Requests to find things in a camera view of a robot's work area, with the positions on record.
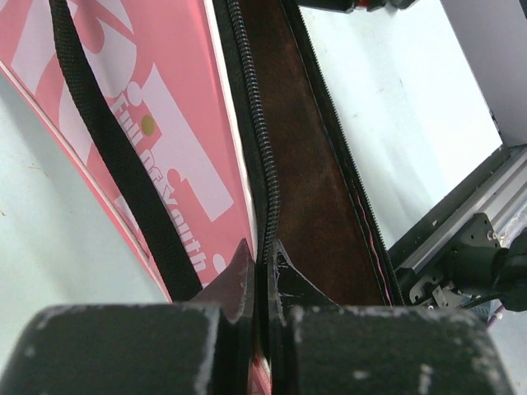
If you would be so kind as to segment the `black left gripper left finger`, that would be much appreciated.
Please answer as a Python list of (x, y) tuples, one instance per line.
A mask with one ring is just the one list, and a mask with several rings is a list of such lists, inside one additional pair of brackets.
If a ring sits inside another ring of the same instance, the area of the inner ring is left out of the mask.
[(188, 302), (43, 309), (12, 352), (12, 392), (248, 393), (254, 269), (241, 240), (226, 269)]

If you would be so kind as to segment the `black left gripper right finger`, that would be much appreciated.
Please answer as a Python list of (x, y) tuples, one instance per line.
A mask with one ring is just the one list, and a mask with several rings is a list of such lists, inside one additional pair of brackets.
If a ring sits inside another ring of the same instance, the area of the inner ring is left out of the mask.
[(459, 309), (339, 306), (291, 263), (268, 265), (275, 394), (510, 394), (480, 319)]

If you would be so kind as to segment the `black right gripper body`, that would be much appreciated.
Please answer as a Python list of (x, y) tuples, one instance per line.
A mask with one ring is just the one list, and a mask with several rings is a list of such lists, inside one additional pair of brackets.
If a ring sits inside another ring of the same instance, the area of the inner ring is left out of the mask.
[(395, 14), (419, 7), (420, 3), (422, 1), (414, 0), (302, 0), (296, 1), (296, 8), (299, 12), (306, 8), (338, 14), (350, 14), (355, 11), (372, 13), (378, 10), (386, 10), (388, 13)]

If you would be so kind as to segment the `pink racket bag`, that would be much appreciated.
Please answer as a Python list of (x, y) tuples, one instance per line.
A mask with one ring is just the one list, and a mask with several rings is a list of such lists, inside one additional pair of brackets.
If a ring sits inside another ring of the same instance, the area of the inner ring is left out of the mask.
[(248, 243), (248, 393), (275, 394), (276, 243), (339, 306), (400, 303), (293, 1), (4, 1), (1, 69), (166, 304), (190, 301)]

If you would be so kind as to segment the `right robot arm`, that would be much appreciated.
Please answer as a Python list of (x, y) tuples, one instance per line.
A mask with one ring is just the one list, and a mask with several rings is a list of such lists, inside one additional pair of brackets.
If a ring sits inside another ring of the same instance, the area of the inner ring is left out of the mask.
[(509, 305), (526, 269), (526, 150), (502, 142), (442, 3), (299, 13), (404, 301)]

